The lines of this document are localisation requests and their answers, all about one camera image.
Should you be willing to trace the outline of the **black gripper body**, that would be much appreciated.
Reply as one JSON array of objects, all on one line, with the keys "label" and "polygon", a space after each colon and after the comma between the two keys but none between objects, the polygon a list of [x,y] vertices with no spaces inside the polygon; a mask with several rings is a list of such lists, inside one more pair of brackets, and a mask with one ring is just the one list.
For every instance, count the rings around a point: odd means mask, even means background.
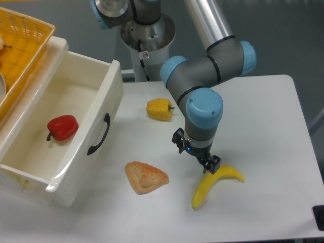
[{"label": "black gripper body", "polygon": [[184,150],[198,160],[207,160],[209,158],[211,146],[210,144],[204,147],[195,147],[188,140],[183,143]]}]

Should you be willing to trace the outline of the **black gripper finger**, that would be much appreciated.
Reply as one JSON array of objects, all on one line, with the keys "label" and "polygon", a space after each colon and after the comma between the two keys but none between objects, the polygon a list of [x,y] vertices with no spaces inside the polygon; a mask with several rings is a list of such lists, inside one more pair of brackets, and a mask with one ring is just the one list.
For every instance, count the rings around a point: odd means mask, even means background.
[{"label": "black gripper finger", "polygon": [[209,172],[210,174],[215,174],[220,169],[220,157],[216,155],[204,155],[199,158],[199,163],[203,166],[203,173]]},{"label": "black gripper finger", "polygon": [[179,128],[177,131],[174,132],[172,136],[172,142],[176,144],[178,152],[179,154],[181,154],[184,151],[184,130],[182,128]]}]

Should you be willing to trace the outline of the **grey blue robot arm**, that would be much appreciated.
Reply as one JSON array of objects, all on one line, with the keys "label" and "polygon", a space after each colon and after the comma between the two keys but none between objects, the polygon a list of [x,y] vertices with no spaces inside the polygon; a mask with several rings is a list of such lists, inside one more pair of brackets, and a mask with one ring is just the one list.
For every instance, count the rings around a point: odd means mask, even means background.
[{"label": "grey blue robot arm", "polygon": [[220,159],[210,149],[223,113],[221,96],[212,87],[252,71],[257,62],[254,47],[239,41],[217,1],[186,1],[185,5],[206,50],[196,61],[170,57],[175,38],[172,19],[161,11],[160,1],[91,1],[101,28],[120,27],[128,47],[135,81],[163,81],[185,118],[184,128],[172,137],[186,151],[216,173]]}]

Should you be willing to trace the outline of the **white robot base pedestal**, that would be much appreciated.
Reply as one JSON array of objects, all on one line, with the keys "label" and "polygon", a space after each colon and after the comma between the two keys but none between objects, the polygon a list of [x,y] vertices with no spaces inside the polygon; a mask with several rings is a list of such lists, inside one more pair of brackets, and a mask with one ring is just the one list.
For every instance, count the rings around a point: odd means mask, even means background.
[{"label": "white robot base pedestal", "polygon": [[169,47],[175,38],[171,18],[162,14],[152,25],[130,21],[121,26],[120,33],[130,50],[135,81],[160,81],[161,66],[169,59]]}]

